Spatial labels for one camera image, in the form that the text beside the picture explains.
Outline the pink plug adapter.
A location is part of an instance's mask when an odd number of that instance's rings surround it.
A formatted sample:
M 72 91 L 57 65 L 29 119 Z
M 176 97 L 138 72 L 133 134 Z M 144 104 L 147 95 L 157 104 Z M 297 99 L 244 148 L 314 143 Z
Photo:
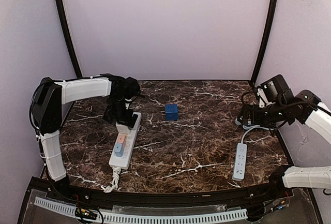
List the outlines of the pink plug adapter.
M 125 134 L 119 133 L 116 139 L 116 143 L 122 144 L 124 146 L 126 143 L 126 137 L 127 136 Z

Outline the white multicolour power strip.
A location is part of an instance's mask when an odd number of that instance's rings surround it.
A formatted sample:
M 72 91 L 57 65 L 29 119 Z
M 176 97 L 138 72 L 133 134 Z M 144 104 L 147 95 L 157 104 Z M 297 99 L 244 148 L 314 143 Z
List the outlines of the white multicolour power strip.
M 129 168 L 133 148 L 135 145 L 135 141 L 138 135 L 138 131 L 140 128 L 140 122 L 142 118 L 142 114 L 140 112 L 134 112 L 134 114 L 138 115 L 138 119 L 134 125 L 133 128 L 131 128 L 131 133 L 126 135 L 126 143 L 123 146 L 124 147 L 124 153 L 122 157 L 116 157 L 113 150 L 111 153 L 111 157 L 109 160 L 109 166 L 111 168 L 121 168 L 122 170 L 127 170 Z

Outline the dark blue cube socket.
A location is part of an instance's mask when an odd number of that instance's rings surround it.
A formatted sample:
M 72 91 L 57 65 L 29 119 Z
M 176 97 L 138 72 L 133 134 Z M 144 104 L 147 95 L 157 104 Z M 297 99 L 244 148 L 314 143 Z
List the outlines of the dark blue cube socket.
M 177 121 L 178 120 L 177 104 L 166 104 L 165 105 L 165 120 L 166 121 Z

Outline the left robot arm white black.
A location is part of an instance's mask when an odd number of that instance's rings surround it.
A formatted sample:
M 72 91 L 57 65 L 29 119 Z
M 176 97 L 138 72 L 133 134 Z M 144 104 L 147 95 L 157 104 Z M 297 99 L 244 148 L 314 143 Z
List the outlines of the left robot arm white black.
M 42 147 L 48 175 L 54 181 L 67 176 L 59 143 L 62 107 L 68 103 L 95 97 L 107 98 L 103 119 L 133 129 L 138 114 L 130 109 L 134 97 L 141 95 L 138 81 L 109 73 L 69 80 L 43 78 L 29 107 L 29 120 Z

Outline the light blue plug adapter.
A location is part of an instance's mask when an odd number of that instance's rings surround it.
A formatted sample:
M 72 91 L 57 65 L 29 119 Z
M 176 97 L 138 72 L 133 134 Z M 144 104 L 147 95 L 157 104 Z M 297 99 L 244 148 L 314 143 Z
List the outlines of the light blue plug adapter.
M 115 143 L 114 145 L 114 154 L 116 157 L 122 157 L 124 153 L 124 147 L 122 143 Z

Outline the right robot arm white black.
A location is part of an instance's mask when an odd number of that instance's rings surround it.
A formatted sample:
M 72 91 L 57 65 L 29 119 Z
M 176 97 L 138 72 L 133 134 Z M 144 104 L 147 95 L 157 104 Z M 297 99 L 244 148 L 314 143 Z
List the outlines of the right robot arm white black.
M 291 90 L 272 93 L 258 89 L 258 104 L 248 104 L 242 94 L 242 109 L 235 123 L 247 131 L 256 128 L 276 132 L 285 124 L 295 121 L 308 126 L 330 143 L 330 109 L 321 99 L 309 90 L 303 90 L 293 96 Z M 285 166 L 278 170 L 277 180 L 284 188 L 321 188 L 330 190 L 330 166 L 296 167 Z

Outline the white cube socket adapter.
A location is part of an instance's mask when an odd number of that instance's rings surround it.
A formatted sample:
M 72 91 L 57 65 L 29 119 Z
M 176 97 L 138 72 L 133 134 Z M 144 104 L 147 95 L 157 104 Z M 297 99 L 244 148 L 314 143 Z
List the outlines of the white cube socket adapter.
M 131 133 L 131 129 L 126 125 L 116 123 L 116 128 L 117 128 L 118 133 L 120 133 L 120 134 L 128 135 Z

